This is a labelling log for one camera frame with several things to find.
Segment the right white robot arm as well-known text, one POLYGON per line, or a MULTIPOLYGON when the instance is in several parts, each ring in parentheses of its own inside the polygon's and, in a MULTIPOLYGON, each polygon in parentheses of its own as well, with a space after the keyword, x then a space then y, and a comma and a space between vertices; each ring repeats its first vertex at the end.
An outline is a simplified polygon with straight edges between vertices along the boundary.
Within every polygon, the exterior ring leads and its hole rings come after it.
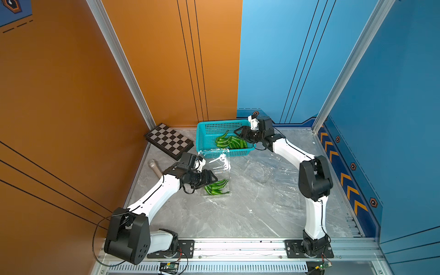
POLYGON ((302 249, 308 257, 321 256, 330 248, 331 237, 326 229, 326 207, 333 188, 330 164, 326 157, 312 155, 291 143, 282 133, 276 134, 269 117, 259 118, 258 113, 248 117, 249 124, 234 133, 252 144, 277 154, 299 170, 299 190, 305 198, 306 223, 303 230, 302 249))

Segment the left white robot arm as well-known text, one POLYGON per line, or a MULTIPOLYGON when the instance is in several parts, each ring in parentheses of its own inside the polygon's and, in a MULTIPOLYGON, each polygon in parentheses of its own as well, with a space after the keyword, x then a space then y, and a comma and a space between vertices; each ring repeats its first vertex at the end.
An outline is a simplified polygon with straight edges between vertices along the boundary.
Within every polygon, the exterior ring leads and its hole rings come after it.
POLYGON ((110 216, 104 252, 134 265, 153 253, 174 256, 178 252, 178 234, 166 229, 151 231, 151 221, 186 185, 195 191, 218 181, 211 170, 204 169, 205 164, 200 155, 185 152, 141 199, 127 208, 117 208, 110 216))

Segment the green pepper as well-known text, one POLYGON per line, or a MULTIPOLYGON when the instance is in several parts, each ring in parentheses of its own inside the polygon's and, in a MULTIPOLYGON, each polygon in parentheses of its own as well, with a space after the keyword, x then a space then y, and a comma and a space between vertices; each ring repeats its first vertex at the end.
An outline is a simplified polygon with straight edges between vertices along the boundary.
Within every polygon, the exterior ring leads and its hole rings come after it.
POLYGON ((229 143, 228 137, 227 137, 228 133, 229 133, 229 131, 227 130, 223 135, 221 135, 215 139, 215 144, 217 147, 223 147, 223 146, 227 147, 228 146, 228 143, 229 143))
POLYGON ((228 147, 233 150, 241 150, 241 149, 247 149, 248 144, 239 137, 230 136, 228 138, 228 147))

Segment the clear pepper container front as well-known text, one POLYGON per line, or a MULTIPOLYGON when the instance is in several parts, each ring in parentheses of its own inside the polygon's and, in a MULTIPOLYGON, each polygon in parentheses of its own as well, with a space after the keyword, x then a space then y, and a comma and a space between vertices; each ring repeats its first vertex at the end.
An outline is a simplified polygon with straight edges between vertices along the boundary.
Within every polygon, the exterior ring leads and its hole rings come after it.
POLYGON ((204 187, 204 190, 206 194, 210 196, 222 196, 231 193, 228 179, 223 179, 221 181, 217 181, 210 185, 207 185, 204 187))

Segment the teal plastic basket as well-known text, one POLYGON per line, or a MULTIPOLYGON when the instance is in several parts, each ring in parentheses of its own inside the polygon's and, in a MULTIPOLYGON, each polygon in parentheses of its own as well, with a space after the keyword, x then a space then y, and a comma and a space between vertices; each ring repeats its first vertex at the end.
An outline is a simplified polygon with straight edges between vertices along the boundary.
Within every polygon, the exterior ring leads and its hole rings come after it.
POLYGON ((235 134, 242 126, 250 126, 247 120, 206 121, 197 125, 196 150, 205 152, 207 158, 217 158, 228 150, 230 157, 246 156, 254 150, 251 143, 245 145, 243 138, 235 134))

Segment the clear pepper container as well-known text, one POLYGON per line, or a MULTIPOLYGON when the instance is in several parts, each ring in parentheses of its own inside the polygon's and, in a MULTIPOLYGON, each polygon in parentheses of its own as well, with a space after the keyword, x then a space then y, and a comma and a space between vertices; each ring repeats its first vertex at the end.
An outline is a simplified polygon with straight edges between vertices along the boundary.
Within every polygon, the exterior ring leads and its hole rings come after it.
POLYGON ((221 181, 217 181, 210 185, 207 185, 204 187, 204 190, 206 194, 210 196, 222 196, 231 193, 228 179, 223 179, 221 181))
POLYGON ((297 193, 277 192, 274 200, 274 206, 280 209, 301 209, 301 199, 297 193))
POLYGON ((245 169, 245 176, 258 184, 265 184, 272 175, 274 168, 262 162, 252 162, 245 169))

